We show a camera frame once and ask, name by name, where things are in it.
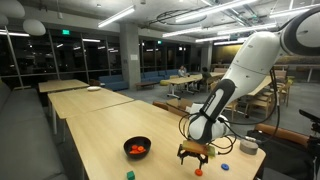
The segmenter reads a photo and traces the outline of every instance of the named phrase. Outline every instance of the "green block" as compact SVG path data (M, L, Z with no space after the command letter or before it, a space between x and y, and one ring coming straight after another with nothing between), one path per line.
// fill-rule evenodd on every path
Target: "green block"
M135 176L134 176L133 171L127 172L127 179L128 180L135 180Z

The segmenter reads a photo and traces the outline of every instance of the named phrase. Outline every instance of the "blue couch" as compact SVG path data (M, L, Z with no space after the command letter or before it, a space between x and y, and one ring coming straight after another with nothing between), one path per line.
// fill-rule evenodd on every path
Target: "blue couch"
M178 75L178 69L166 70L165 79L169 79L170 76Z
M152 72L145 72L143 73L143 79L141 79L141 82L144 81L152 81L152 82L157 82L159 83L161 80L164 79L163 76L159 76L158 71L152 71Z
M113 91L129 88L129 83L123 80L122 75L100 76L99 81L105 83L105 87Z

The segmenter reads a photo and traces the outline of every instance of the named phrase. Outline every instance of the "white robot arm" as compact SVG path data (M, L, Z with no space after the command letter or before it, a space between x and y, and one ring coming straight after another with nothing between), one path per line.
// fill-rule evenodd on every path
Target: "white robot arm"
M314 8L294 18L280 32L257 32L243 44L222 80L211 92L205 104L191 107L189 136L199 144L228 133L219 121L224 107L253 91L269 74L279 57L289 55L320 55L320 8Z

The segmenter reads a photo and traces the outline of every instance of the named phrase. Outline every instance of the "bench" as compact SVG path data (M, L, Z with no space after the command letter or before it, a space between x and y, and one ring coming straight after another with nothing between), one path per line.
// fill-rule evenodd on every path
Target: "bench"
M136 83L136 88L137 90L140 88L143 88L143 87L146 87L146 86L152 86L154 87L155 84L158 84L157 82L148 82L148 81L145 81L145 82L140 82L140 83Z
M37 91L0 82L0 179L67 180Z

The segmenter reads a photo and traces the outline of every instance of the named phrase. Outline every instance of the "blue disc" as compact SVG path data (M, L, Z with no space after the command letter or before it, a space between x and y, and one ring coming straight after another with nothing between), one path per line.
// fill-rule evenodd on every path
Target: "blue disc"
M223 170L226 170L226 171L229 170L228 164L221 164L221 168L222 168Z

